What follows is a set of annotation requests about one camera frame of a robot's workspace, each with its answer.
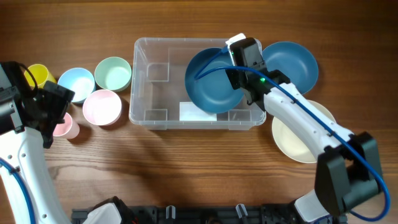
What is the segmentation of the light pink bowl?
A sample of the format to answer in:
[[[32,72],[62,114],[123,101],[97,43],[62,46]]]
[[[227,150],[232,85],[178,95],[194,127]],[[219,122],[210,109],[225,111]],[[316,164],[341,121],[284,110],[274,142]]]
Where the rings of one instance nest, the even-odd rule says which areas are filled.
[[[115,92],[96,90],[85,100],[82,110],[89,123],[108,126],[120,118],[122,108],[122,101]]]

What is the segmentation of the dark blue plate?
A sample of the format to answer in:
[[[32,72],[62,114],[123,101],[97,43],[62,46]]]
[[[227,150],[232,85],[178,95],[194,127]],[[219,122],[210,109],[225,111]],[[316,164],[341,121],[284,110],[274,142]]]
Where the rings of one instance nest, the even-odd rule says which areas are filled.
[[[229,54],[218,47],[202,50],[191,59],[185,72],[185,89],[195,106],[207,113],[218,114],[233,109],[241,102],[244,94],[240,89],[233,89],[225,70],[195,79],[197,73],[231,65]]]
[[[280,70],[301,94],[317,83],[319,68],[313,54],[304,46],[289,41],[270,44],[262,51],[268,70]]]

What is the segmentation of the left arm base joint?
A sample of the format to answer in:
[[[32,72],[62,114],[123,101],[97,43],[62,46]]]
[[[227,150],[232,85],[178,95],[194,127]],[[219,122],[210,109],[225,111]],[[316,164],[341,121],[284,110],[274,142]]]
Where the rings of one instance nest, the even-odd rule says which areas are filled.
[[[83,224],[139,224],[134,212],[117,196],[95,205]]]

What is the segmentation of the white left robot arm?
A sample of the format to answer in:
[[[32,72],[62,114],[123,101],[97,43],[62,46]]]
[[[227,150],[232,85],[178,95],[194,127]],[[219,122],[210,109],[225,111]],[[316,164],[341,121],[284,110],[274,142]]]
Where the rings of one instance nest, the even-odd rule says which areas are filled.
[[[25,65],[1,63],[1,178],[16,223],[69,223],[45,161],[74,91],[30,87]]]

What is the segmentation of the light green bowl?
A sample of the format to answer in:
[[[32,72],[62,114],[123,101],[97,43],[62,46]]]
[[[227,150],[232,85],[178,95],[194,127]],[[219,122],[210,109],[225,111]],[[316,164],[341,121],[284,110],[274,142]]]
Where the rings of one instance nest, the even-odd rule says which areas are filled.
[[[132,67],[121,57],[108,57],[96,66],[94,78],[102,89],[123,91],[131,82]]]

